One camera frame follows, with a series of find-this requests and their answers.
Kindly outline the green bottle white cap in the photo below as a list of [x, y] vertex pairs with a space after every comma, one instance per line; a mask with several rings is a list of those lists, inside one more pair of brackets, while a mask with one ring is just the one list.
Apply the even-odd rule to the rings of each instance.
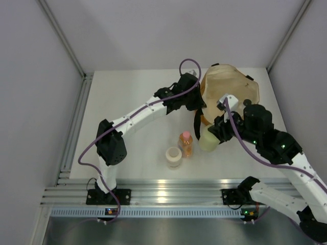
[[212, 152], [220, 143], [220, 140], [208, 130], [211, 126], [205, 126], [201, 132], [199, 147], [202, 151]]

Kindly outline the tan canvas bag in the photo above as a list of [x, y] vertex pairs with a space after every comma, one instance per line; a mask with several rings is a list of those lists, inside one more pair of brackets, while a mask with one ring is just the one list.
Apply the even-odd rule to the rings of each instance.
[[250, 99], [252, 104], [258, 104], [260, 101], [258, 83], [228, 64], [212, 65], [200, 83], [200, 92], [206, 108], [195, 112], [194, 133], [197, 139], [200, 139], [201, 124], [213, 124], [217, 116], [223, 115], [224, 110], [217, 108], [217, 102], [225, 94], [234, 95], [238, 99], [235, 111], [240, 115], [243, 114], [245, 99]]

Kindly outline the orange bottle pink cap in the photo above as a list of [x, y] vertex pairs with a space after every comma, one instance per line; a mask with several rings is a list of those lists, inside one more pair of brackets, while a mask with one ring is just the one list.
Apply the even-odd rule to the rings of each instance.
[[178, 147], [182, 152], [182, 156], [189, 158], [193, 153], [193, 138], [189, 131], [184, 131], [179, 135]]

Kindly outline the cream jar bottle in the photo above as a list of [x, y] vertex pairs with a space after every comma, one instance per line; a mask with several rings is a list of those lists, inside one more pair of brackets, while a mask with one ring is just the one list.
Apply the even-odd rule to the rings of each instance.
[[168, 168], [178, 169], [182, 163], [182, 151], [178, 147], [170, 147], [166, 150], [166, 160], [168, 163]]

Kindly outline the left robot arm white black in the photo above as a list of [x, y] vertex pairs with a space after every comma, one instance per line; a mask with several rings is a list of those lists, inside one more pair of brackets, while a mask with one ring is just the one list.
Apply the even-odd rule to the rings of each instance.
[[125, 140], [150, 122], [179, 110], [206, 107], [200, 93], [199, 77], [186, 72], [170, 87], [158, 89], [142, 106], [127, 115], [99, 123], [95, 143], [99, 157], [99, 173], [93, 189], [88, 191], [88, 205], [110, 204], [116, 194], [117, 165], [127, 156]]

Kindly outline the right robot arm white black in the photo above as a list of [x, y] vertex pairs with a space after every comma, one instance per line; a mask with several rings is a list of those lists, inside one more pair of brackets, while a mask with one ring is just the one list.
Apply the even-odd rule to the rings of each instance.
[[326, 243], [326, 184], [309, 163], [302, 147], [287, 133], [274, 128], [272, 114], [264, 106], [249, 104], [243, 115], [233, 108], [238, 100], [231, 94], [218, 100], [224, 110], [209, 127], [220, 143], [237, 138], [242, 148], [257, 162], [278, 169], [301, 195], [294, 198], [268, 187], [255, 177], [239, 184], [238, 197], [244, 203], [269, 206], [296, 223], [316, 243]]

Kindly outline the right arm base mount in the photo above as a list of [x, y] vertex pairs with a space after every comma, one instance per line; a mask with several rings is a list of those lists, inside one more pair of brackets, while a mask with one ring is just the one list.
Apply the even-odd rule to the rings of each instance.
[[221, 189], [221, 196], [223, 204], [226, 206], [236, 206], [239, 208], [243, 205], [241, 194], [236, 188]]

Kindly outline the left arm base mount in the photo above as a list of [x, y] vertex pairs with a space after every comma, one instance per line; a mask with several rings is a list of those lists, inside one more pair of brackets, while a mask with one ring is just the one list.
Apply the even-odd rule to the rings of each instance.
[[[130, 205], [131, 189], [117, 189], [113, 190], [120, 205]], [[110, 193], [104, 193], [98, 189], [90, 189], [86, 197], [87, 205], [115, 205], [117, 201]]]

